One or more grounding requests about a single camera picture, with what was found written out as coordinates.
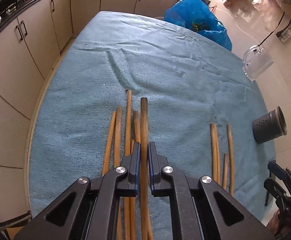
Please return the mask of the right human hand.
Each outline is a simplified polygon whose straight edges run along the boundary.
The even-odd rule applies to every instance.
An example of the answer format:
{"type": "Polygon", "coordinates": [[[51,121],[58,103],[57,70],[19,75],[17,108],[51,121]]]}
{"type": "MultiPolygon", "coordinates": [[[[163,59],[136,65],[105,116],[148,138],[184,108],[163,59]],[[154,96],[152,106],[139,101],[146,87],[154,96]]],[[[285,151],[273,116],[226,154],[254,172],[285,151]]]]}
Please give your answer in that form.
{"type": "Polygon", "coordinates": [[[280,236],[281,235],[281,230],[282,226],[280,224],[279,220],[279,209],[273,214],[272,218],[269,220],[267,223],[266,227],[275,235],[275,236],[280,236]]]}

